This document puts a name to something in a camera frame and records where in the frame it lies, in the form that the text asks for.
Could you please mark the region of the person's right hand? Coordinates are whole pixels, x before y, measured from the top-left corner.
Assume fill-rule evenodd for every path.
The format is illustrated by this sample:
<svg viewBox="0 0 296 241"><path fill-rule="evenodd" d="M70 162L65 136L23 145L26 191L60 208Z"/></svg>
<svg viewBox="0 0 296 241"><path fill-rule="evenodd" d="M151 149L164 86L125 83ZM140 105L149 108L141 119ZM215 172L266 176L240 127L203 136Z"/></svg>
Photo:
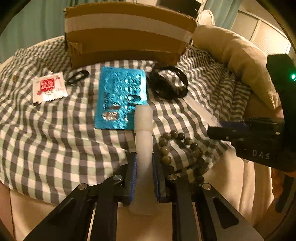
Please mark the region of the person's right hand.
<svg viewBox="0 0 296 241"><path fill-rule="evenodd" d="M273 115L277 118L283 118L283 111L282 108L279 107L273 111ZM272 168L271 169L271 180L272 180L272 186L273 186L273 195L274 198L280 197L280 195L283 192L283 182L284 182L284 176L280 173L277 169Z"/></svg>

